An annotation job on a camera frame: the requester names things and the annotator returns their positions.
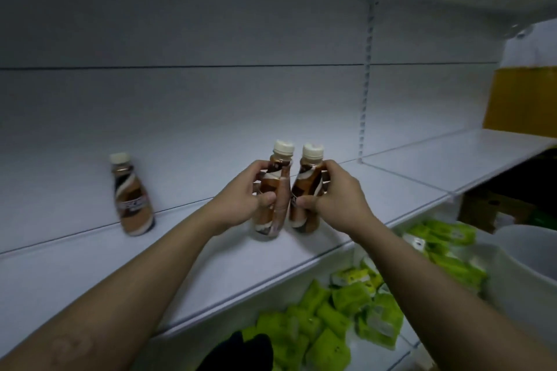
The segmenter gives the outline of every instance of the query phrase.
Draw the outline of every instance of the white container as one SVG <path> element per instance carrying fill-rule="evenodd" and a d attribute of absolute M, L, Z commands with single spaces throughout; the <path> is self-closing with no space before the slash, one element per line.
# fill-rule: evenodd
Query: white container
<path fill-rule="evenodd" d="M 487 300 L 557 354 L 557 231 L 505 226 L 492 243 Z"/>

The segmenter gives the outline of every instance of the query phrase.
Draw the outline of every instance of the brown drink bottle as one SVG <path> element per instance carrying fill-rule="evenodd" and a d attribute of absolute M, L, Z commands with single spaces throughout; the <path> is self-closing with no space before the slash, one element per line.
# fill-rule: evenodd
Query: brown drink bottle
<path fill-rule="evenodd" d="M 155 226 L 147 191 L 136 176 L 127 153 L 110 155 L 114 175 L 114 202 L 124 232 L 139 236 Z"/>
<path fill-rule="evenodd" d="M 290 203 L 290 166 L 293 154 L 294 145 L 278 139 L 270 158 L 271 165 L 261 179 L 259 193 L 274 191 L 277 198 L 271 206 L 259 208 L 252 221 L 255 231 L 269 238 L 278 236 L 286 220 Z"/>
<path fill-rule="evenodd" d="M 296 199 L 302 195 L 323 195 L 323 146 L 304 144 L 300 171 L 292 187 L 290 225 L 300 233 L 309 234 L 319 227 L 319 216 L 309 210 L 296 207 Z"/>

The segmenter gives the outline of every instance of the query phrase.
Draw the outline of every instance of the brown bottle label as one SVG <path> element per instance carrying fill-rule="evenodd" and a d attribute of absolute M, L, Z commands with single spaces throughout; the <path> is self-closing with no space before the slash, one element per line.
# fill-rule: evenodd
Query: brown bottle label
<path fill-rule="evenodd" d="M 259 208 L 253 222 L 257 232 L 269 237 L 276 236 L 286 220 L 290 202 L 290 166 L 290 161 L 273 161 L 261 179 L 259 193 L 273 191 L 277 198 L 271 206 Z"/>
<path fill-rule="evenodd" d="M 135 173 L 116 179 L 115 204 L 122 227 L 127 234 L 144 234 L 154 226 L 149 197 Z"/>
<path fill-rule="evenodd" d="M 319 227 L 319 216 L 309 210 L 296 207 L 296 199 L 302 195 L 323 195 L 323 171 L 325 165 L 302 164 L 292 188 L 290 204 L 290 225 L 300 233 L 311 233 Z"/>

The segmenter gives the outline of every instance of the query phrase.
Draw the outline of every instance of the bottle cap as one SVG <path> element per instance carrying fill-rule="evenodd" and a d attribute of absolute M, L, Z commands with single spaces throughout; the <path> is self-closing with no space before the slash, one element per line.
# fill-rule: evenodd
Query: bottle cap
<path fill-rule="evenodd" d="M 302 157 L 311 160 L 323 158 L 324 147 L 321 144 L 304 144 L 302 149 Z"/>
<path fill-rule="evenodd" d="M 292 156 L 292 154 L 294 154 L 294 144 L 278 139 L 275 141 L 275 148 L 273 151 L 283 156 Z"/>
<path fill-rule="evenodd" d="M 110 163 L 112 164 L 128 163 L 129 161 L 130 155 L 128 153 L 114 153 L 110 155 Z"/>

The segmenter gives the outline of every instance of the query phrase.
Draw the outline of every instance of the hand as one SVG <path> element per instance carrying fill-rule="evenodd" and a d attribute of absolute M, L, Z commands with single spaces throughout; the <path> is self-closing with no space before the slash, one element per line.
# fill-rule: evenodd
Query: hand
<path fill-rule="evenodd" d="M 377 219 L 369 209 L 360 182 L 333 160 L 326 160 L 325 166 L 331 177 L 327 193 L 321 197 L 298 197 L 296 205 L 315 211 L 332 228 L 355 236 Z"/>
<path fill-rule="evenodd" d="M 269 166 L 268 161 L 256 160 L 247 169 L 230 181 L 215 198 L 199 209 L 207 220 L 215 224 L 216 234 L 249 220 L 259 207 L 268 207 L 276 200 L 274 192 L 254 195 L 256 180 L 261 171 Z"/>

